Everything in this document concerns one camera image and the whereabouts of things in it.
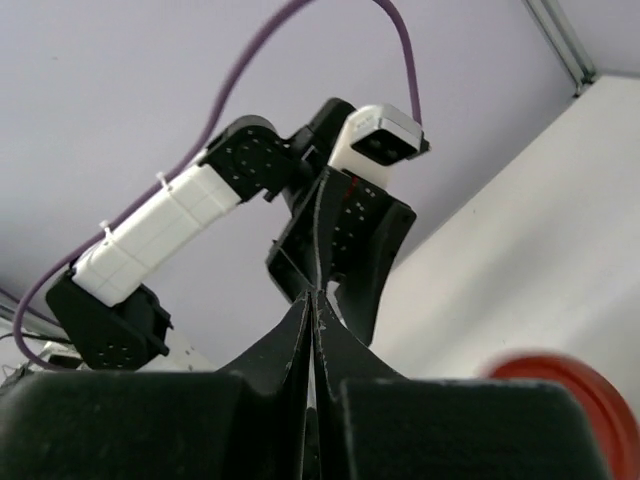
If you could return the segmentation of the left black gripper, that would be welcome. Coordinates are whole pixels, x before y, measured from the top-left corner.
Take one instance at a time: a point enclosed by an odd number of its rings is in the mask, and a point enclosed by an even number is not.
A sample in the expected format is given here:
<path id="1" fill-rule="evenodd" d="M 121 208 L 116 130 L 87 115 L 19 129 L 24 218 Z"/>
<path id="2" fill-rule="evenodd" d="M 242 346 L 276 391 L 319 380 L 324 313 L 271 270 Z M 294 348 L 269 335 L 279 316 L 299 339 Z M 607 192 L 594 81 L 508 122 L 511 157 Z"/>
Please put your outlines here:
<path id="1" fill-rule="evenodd" d="M 328 167 L 291 213 L 267 257 L 272 282 L 289 303 L 337 283 L 346 327 L 370 345 L 382 291 L 416 213 L 384 189 Z"/>

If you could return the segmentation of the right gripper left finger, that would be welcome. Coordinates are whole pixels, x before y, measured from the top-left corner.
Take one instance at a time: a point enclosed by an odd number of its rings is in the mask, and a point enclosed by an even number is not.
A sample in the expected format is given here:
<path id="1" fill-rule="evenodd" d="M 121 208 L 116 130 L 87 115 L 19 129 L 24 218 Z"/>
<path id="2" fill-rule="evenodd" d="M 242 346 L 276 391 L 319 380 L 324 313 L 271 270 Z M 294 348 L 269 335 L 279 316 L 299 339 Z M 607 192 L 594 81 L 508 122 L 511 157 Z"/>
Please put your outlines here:
<path id="1" fill-rule="evenodd" d="M 1 401 L 5 479 L 298 479 L 311 299 L 214 372 L 38 373 Z"/>

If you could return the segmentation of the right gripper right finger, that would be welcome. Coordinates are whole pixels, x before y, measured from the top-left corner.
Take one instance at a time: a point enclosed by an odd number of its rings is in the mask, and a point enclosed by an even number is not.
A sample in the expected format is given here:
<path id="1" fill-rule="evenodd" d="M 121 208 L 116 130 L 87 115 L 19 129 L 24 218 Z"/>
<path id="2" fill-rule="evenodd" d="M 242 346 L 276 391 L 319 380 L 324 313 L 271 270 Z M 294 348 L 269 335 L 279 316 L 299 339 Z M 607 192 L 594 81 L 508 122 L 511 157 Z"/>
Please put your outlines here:
<path id="1" fill-rule="evenodd" d="M 325 479 L 607 479 L 587 418 L 539 380 L 410 380 L 312 294 Z"/>

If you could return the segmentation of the red round lid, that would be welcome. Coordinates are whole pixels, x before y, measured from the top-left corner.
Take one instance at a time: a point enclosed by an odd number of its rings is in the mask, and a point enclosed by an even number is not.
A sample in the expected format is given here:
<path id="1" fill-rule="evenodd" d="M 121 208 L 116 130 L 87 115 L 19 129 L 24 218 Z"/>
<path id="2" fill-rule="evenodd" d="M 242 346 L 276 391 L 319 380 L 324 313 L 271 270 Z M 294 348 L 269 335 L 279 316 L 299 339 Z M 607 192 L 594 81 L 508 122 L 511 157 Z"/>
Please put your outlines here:
<path id="1" fill-rule="evenodd" d="M 639 423 L 624 397 L 588 364 L 564 354 L 525 352 L 493 364 L 491 378 L 532 378 L 567 388 L 585 410 L 613 477 L 639 477 Z"/>

